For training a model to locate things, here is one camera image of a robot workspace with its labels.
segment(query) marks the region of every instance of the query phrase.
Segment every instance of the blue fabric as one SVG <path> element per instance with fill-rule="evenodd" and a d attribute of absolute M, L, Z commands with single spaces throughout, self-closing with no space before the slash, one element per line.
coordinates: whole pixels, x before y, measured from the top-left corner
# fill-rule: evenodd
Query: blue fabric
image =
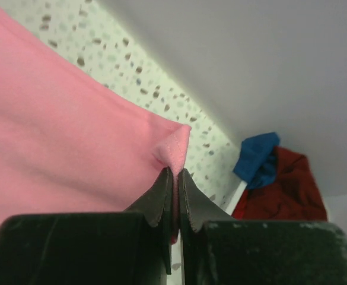
<path fill-rule="evenodd" d="M 275 132 L 250 137 L 242 142 L 233 172 L 247 182 L 247 188 L 261 188 L 275 181 L 277 158 L 272 151 L 279 143 L 280 138 Z"/>

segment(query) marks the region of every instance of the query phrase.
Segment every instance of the speckled countertop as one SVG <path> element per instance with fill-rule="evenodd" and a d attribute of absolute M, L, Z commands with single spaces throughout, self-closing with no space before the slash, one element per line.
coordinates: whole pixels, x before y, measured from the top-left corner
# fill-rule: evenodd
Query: speckled countertop
<path fill-rule="evenodd" d="M 0 0 L 0 6 L 60 56 L 123 98 L 167 119 L 192 126 L 185 167 L 197 186 L 225 207 L 239 184 L 231 173 L 236 147 L 190 97 L 93 0 Z M 180 246 L 172 249 L 181 284 Z"/>

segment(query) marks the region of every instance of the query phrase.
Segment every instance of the pink towel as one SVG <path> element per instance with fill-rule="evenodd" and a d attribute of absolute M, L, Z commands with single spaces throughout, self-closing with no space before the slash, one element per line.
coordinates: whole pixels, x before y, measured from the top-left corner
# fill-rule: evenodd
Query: pink towel
<path fill-rule="evenodd" d="M 122 211 L 162 168 L 182 170 L 189 132 L 109 91 L 0 9 L 0 224 Z"/>

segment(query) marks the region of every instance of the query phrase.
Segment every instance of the pink cloth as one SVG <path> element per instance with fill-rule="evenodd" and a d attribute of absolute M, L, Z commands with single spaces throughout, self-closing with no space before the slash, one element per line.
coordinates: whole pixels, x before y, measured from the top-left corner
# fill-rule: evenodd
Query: pink cloth
<path fill-rule="evenodd" d="M 163 167 L 182 170 L 189 132 L 109 91 L 0 9 L 0 224 L 122 211 Z"/>

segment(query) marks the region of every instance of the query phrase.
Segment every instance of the red fabric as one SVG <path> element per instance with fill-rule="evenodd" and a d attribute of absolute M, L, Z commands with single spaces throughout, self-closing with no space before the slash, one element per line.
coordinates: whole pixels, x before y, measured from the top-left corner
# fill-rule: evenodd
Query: red fabric
<path fill-rule="evenodd" d="M 245 190 L 232 216 L 247 220 L 327 221 L 306 156 L 282 147 L 275 147 L 274 152 L 278 158 L 276 180 L 266 187 Z"/>
<path fill-rule="evenodd" d="M 235 210 L 233 211 L 232 215 L 235 219 L 243 219 L 244 212 L 246 210 L 247 206 L 247 197 L 249 195 L 249 191 L 246 189 L 244 190 L 242 196 L 240 197 L 237 206 L 235 207 Z"/>

